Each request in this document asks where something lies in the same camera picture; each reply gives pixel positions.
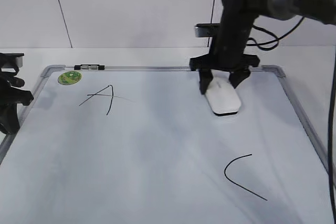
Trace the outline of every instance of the white wall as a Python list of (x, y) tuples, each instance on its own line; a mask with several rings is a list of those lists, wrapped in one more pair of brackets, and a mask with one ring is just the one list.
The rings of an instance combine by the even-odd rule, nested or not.
[[(200, 47), (193, 26), (208, 23), (213, 0), (61, 0), (74, 47)], [(57, 0), (0, 0), (0, 48), (70, 47)], [(215, 1), (213, 22), (222, 14)], [(266, 17), (256, 25), (278, 35), (298, 17), (282, 22)], [(253, 32), (259, 40), (267, 35)], [(333, 45), (336, 28), (305, 20), (282, 45)]]
[[(219, 22), (222, 15), (223, 6), (221, 0), (215, 1), (213, 22)], [(289, 31), (299, 20), (295, 17), (288, 21), (280, 21), (267, 17), (259, 17), (256, 25), (267, 28), (276, 35), (281, 36)], [(253, 30), (252, 37), (258, 41), (268, 41), (269, 36), (264, 33)], [(323, 25), (320, 22), (306, 19), (301, 26), (289, 37), (281, 42), (284, 46), (327, 46), (336, 44), (336, 27), (332, 25)]]
[(200, 47), (213, 0), (60, 0), (74, 47)]
[(0, 47), (70, 47), (57, 0), (0, 0)]

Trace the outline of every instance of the black marker line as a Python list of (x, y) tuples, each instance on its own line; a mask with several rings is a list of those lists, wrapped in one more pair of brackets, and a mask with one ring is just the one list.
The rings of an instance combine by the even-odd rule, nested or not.
[[(109, 95), (109, 94), (88, 94), (87, 96), (92, 96), (92, 95), (101, 95), (102, 97), (111, 97), (111, 95)], [(118, 97), (116, 95), (114, 95), (113, 97), (124, 99), (124, 100), (130, 101), (130, 102), (134, 102), (134, 101), (132, 101), (132, 100), (130, 100), (128, 98), (125, 98), (125, 97)]]
[(113, 86), (112, 85), (109, 85), (109, 86), (111, 86), (111, 88), (112, 88), (112, 96), (111, 96), (111, 103), (110, 103), (109, 111), (107, 112), (106, 115), (108, 115), (110, 113), (110, 110), (111, 110), (111, 107), (112, 107), (112, 102), (113, 102), (113, 97), (114, 97)]
[(90, 96), (88, 99), (86, 99), (85, 101), (83, 101), (79, 106), (83, 105), (83, 103), (87, 102), (88, 100), (90, 100), (92, 97), (94, 97), (95, 95), (97, 95), (98, 93), (100, 93), (101, 91), (104, 91), (105, 89), (107, 89), (109, 86), (108, 85), (106, 88), (103, 88), (102, 90), (98, 91), (97, 93), (95, 93), (94, 95)]
[(249, 157), (249, 156), (252, 156), (252, 154), (248, 154), (248, 155), (245, 155), (245, 156), (241, 156), (241, 157), (235, 158), (235, 159), (232, 160), (230, 163), (228, 163), (227, 166), (226, 166), (225, 169), (224, 169), (224, 176), (225, 176), (231, 183), (235, 184), (236, 186), (239, 186), (240, 188), (242, 188), (242, 189), (244, 189), (244, 190), (250, 192), (251, 194), (254, 194), (255, 196), (258, 196), (259, 198), (261, 198), (261, 199), (267, 201), (267, 199), (265, 199), (264, 197), (262, 197), (262, 196), (256, 194), (255, 192), (253, 192), (253, 191), (251, 191), (251, 190), (245, 188), (244, 186), (241, 186), (240, 184), (234, 182), (233, 180), (231, 180), (230, 178), (228, 178), (228, 177), (226, 176), (226, 170), (227, 170), (227, 168), (229, 167), (230, 164), (232, 164), (234, 161), (236, 161), (236, 160), (238, 160), (238, 159), (240, 159), (240, 158), (243, 158), (243, 157)]

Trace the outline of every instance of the curved black line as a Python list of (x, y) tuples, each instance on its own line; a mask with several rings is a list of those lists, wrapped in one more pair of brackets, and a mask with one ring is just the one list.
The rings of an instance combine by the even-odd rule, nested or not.
[(243, 158), (243, 157), (249, 157), (249, 156), (252, 156), (252, 154), (248, 154), (248, 155), (245, 155), (245, 156), (241, 156), (241, 157), (235, 158), (235, 159), (232, 160), (230, 163), (228, 163), (227, 166), (226, 166), (225, 169), (224, 169), (224, 176), (225, 176), (231, 183), (235, 184), (236, 186), (239, 186), (240, 188), (242, 188), (242, 189), (244, 189), (244, 190), (246, 190), (246, 191), (248, 191), (248, 192), (254, 194), (255, 196), (258, 196), (259, 198), (261, 198), (261, 199), (267, 201), (267, 199), (265, 199), (264, 197), (262, 197), (262, 196), (256, 194), (255, 192), (253, 192), (253, 191), (251, 191), (251, 190), (245, 188), (244, 186), (241, 186), (240, 184), (234, 182), (233, 180), (231, 180), (230, 178), (228, 178), (228, 177), (226, 176), (226, 170), (227, 170), (227, 168), (229, 167), (230, 164), (232, 164), (234, 161), (236, 161), (236, 160), (238, 160), (238, 159), (240, 159), (240, 158)]
[(106, 115), (108, 115), (110, 113), (110, 110), (111, 110), (111, 107), (112, 107), (112, 102), (113, 102), (113, 97), (114, 97), (114, 91), (113, 91), (113, 86), (112, 85), (109, 85), (109, 87), (112, 88), (112, 96), (111, 96), (111, 102), (110, 102), (110, 107), (109, 107), (109, 110), (107, 112)]

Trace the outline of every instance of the black clamp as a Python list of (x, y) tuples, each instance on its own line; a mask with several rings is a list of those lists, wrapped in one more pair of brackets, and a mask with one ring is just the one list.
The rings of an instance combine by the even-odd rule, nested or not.
[[(17, 89), (25, 85), (24, 80), (16, 77), (19, 72), (17, 58), (23, 55), (0, 53), (0, 131), (4, 134), (15, 134), (20, 129), (17, 104), (28, 106), (34, 99), (30, 91)], [(14, 72), (4, 71), (4, 67)]]
[(200, 75), (200, 91), (205, 94), (206, 90), (213, 80), (211, 70), (220, 70), (230, 72), (229, 81), (236, 88), (242, 81), (248, 78), (251, 74), (249, 66), (258, 67), (260, 59), (256, 55), (242, 54), (240, 61), (234, 67), (225, 67), (219, 62), (219, 58), (213, 54), (216, 47), (216, 35), (219, 29), (219, 24), (197, 24), (195, 26), (196, 35), (198, 37), (212, 37), (212, 43), (209, 53), (196, 58), (191, 58), (189, 67), (191, 71), (198, 70)]

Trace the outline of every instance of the black cable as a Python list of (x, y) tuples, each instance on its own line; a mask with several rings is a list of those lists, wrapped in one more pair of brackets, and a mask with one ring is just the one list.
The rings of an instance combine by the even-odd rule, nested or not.
[(231, 179), (226, 175), (226, 170), (227, 170), (227, 168), (229, 167), (230, 164), (232, 164), (234, 161), (236, 161), (236, 160), (238, 160), (238, 159), (240, 159), (240, 158), (248, 157), (248, 156), (252, 156), (252, 154), (248, 154), (248, 155), (245, 155), (245, 156), (241, 156), (241, 157), (235, 158), (235, 159), (232, 160), (230, 163), (228, 163), (227, 166), (226, 166), (225, 169), (224, 169), (224, 176), (225, 176), (231, 183), (235, 184), (236, 186), (239, 186), (240, 188), (242, 188), (242, 189), (244, 189), (244, 190), (246, 190), (246, 191), (248, 191), (248, 192), (254, 194), (255, 196), (258, 196), (259, 198), (261, 198), (261, 199), (267, 201), (267, 199), (265, 199), (264, 197), (262, 197), (262, 196), (256, 194), (255, 192), (253, 192), (253, 191), (251, 191), (251, 190), (245, 188), (244, 186), (241, 186), (240, 184), (234, 182), (233, 180), (231, 180)]
[(332, 133), (333, 133), (333, 119), (335, 108), (336, 95), (336, 58), (334, 60), (334, 72), (332, 77), (332, 87), (330, 95), (329, 116), (328, 116), (328, 178), (329, 178), (329, 194), (332, 208), (332, 215), (334, 223), (336, 224), (336, 206), (334, 196), (334, 182), (333, 182), (333, 158), (332, 158)]
[(247, 41), (249, 40), (252, 40), (255, 45), (262, 51), (271, 51), (273, 49), (275, 49), (276, 47), (278, 47), (279, 45), (279, 38), (278, 36), (276, 36), (274, 33), (272, 33), (271, 31), (268, 31), (262, 27), (259, 27), (259, 26), (253, 26), (254, 29), (258, 30), (258, 31), (262, 31), (263, 33), (265, 34), (268, 34), (270, 36), (272, 36), (275, 40), (276, 40), (276, 44), (274, 46), (271, 46), (271, 47), (262, 47), (260, 44), (258, 44), (258, 42), (254, 39), (254, 38), (248, 38)]
[(253, 38), (249, 38), (249, 40), (252, 40), (252, 41), (255, 42), (255, 43), (254, 43), (254, 44), (247, 44), (246, 46), (249, 46), (249, 47), (260, 47), (260, 46), (269, 45), (269, 44), (272, 44), (272, 43), (275, 43), (275, 42), (279, 43), (280, 40), (286, 38), (286, 37), (287, 37), (288, 35), (290, 35), (293, 31), (295, 31), (295, 30), (301, 25), (301, 23), (303, 22), (303, 20), (304, 20), (304, 17), (302, 17), (302, 18), (299, 20), (299, 22), (298, 22), (292, 29), (290, 29), (287, 33), (285, 33), (284, 35), (282, 35), (282, 36), (279, 37), (279, 38), (276, 38), (276, 39), (274, 39), (274, 40), (267, 41), (267, 42), (262, 42), (262, 43), (257, 43), (257, 42), (255, 41), (255, 39), (253, 39)]

